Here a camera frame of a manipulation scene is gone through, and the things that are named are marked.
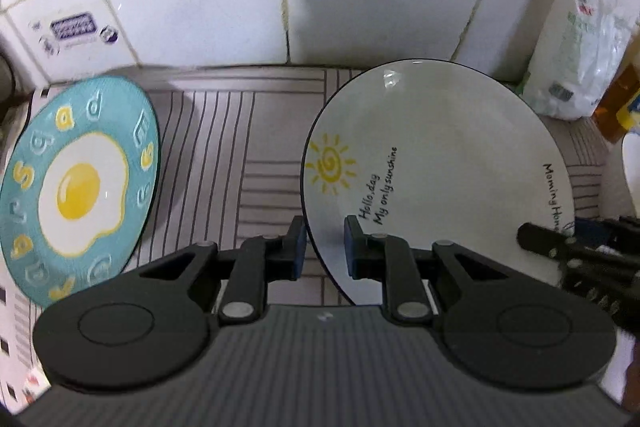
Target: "plastic bag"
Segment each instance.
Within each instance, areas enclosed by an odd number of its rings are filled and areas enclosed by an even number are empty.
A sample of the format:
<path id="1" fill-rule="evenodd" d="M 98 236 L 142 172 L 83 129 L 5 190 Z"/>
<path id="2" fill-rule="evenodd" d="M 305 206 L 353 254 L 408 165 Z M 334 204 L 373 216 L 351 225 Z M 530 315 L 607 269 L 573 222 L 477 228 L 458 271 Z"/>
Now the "plastic bag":
<path id="1" fill-rule="evenodd" d="M 538 114 L 591 116 L 622 60 L 630 25 L 618 0 L 554 0 L 518 92 Z"/>

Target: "ceramic plate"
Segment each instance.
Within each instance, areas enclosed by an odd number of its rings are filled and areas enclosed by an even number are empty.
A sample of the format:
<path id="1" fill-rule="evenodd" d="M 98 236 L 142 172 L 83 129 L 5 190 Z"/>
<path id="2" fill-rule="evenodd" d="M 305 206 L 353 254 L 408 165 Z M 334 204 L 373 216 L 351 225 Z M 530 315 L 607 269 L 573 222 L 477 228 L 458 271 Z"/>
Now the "ceramic plate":
<path id="1" fill-rule="evenodd" d="M 450 239 L 551 284 L 557 264 L 522 250 L 516 232 L 574 225 L 566 167 L 537 115 L 492 78 L 438 60 L 386 64 L 340 89 L 311 129 L 301 185 L 314 247 L 356 304 L 382 292 L 347 273 L 349 214 L 365 233 L 417 248 Z"/>
<path id="2" fill-rule="evenodd" d="M 158 124 L 124 78 L 74 84 L 31 120 L 0 190 L 0 246 L 43 307 L 118 274 L 148 214 Z"/>

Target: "circular base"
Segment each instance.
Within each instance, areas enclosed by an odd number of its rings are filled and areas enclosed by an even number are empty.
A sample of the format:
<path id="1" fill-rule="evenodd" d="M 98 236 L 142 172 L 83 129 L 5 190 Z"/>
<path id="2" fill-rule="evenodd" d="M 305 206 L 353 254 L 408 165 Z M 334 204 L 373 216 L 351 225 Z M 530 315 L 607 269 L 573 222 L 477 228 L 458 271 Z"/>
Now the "circular base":
<path id="1" fill-rule="evenodd" d="M 609 316 L 542 283 L 504 280 L 471 288 L 446 314 L 444 341 L 468 370 L 512 389 L 578 385 L 616 346 Z"/>
<path id="2" fill-rule="evenodd" d="M 119 292 L 107 286 L 69 296 L 36 323 L 34 346 L 52 382 L 123 392 L 164 380 L 205 349 L 207 315 L 183 292 L 142 278 Z"/>

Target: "white bowl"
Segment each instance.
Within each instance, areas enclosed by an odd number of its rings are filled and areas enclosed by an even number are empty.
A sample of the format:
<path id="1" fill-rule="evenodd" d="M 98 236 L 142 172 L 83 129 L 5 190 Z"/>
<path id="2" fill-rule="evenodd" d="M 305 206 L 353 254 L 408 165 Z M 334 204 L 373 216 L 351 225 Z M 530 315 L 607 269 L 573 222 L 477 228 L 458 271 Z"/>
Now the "white bowl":
<path id="1" fill-rule="evenodd" d="M 574 202 L 562 156 L 527 105 L 485 74 L 439 60 L 367 71 L 329 101 L 303 161 L 313 244 L 356 304 L 379 283 L 350 279 L 344 218 L 412 247 L 449 239 L 550 284 L 558 264 L 520 248 L 527 221 L 571 232 Z"/>
<path id="2" fill-rule="evenodd" d="M 600 186 L 600 216 L 640 215 L 640 136 L 629 133 L 609 153 Z"/>

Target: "sticker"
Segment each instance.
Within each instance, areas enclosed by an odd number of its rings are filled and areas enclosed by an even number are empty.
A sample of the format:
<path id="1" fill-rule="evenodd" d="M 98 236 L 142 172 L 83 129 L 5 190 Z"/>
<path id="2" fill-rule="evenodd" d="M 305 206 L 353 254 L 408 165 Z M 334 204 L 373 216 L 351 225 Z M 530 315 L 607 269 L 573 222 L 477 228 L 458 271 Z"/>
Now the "sticker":
<path id="1" fill-rule="evenodd" d="M 41 16 L 28 24 L 29 40 L 32 45 L 37 44 L 47 58 L 55 60 L 69 52 L 82 55 L 88 52 L 107 52 L 108 48 L 126 47 L 113 16 L 104 3 L 88 3 L 82 10 L 69 10 L 64 6 L 57 8 L 54 13 Z"/>
<path id="2" fill-rule="evenodd" d="M 60 45 L 51 36 L 40 37 L 40 46 L 49 57 L 55 57 L 60 53 Z"/>
<path id="3" fill-rule="evenodd" d="M 113 26 L 105 26 L 100 30 L 100 38 L 105 44 L 113 44 L 118 40 L 118 31 Z"/>
<path id="4" fill-rule="evenodd" d="M 59 41 L 92 34 L 98 30 L 94 17 L 89 12 L 52 21 L 49 26 L 53 35 Z"/>

